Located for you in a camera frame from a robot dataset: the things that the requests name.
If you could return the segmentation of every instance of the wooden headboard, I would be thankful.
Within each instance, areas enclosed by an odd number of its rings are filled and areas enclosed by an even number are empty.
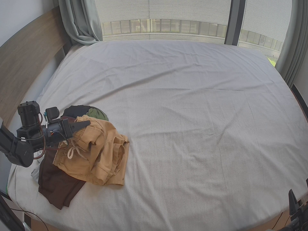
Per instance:
[[[58,6],[30,22],[0,47],[0,117],[5,126],[36,77],[68,41]]]

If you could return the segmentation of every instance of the green grass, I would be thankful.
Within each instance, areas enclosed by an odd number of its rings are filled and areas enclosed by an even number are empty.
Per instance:
[[[270,63],[275,67],[277,60],[274,59],[274,58],[270,58],[270,57],[267,57],[267,59],[268,59],[268,60],[270,61]]]

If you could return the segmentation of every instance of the curtain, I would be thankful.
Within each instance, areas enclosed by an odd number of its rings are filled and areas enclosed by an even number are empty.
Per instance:
[[[276,69],[291,88],[308,49],[308,0],[292,0],[292,12],[285,43]]]
[[[61,17],[67,34],[84,45],[103,40],[95,0],[59,0]]]

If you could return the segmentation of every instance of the maroon fabric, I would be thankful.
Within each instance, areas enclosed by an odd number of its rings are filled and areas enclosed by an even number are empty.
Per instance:
[[[75,118],[61,117],[61,119],[65,118],[68,118],[69,122],[75,121]],[[75,179],[54,166],[52,163],[56,152],[56,150],[47,150],[45,153],[39,168],[38,191],[61,210],[63,206],[69,207],[71,200],[86,182]]]

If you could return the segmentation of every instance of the mattress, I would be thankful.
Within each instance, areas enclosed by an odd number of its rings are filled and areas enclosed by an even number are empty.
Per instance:
[[[99,42],[66,57],[41,110],[91,105],[130,140],[125,185],[86,183],[58,210],[29,168],[11,199],[61,230],[245,230],[307,193],[308,123],[257,50],[190,41]]]

